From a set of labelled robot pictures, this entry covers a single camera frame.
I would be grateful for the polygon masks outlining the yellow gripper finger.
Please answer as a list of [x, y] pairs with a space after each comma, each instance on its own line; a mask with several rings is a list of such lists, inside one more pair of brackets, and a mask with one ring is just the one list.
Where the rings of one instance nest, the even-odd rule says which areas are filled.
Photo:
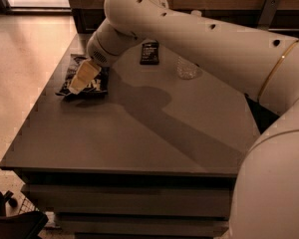
[[75, 95], [80, 93], [99, 74], [101, 69], [92, 60], [83, 61], [69, 84], [69, 91]]

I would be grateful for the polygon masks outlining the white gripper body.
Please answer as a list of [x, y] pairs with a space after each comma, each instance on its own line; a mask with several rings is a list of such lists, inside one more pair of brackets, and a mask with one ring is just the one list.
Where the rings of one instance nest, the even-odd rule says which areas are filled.
[[88, 41], [87, 55], [93, 64], [110, 67], [125, 51], [142, 41], [117, 31], [108, 20], [104, 20]]

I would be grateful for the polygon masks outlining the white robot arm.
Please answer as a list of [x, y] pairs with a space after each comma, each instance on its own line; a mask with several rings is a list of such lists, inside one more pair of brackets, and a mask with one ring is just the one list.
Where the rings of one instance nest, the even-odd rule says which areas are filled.
[[279, 118], [240, 166], [228, 239], [299, 239], [299, 39], [172, 11], [166, 0], [105, 0], [104, 11], [71, 93], [152, 39], [249, 95]]

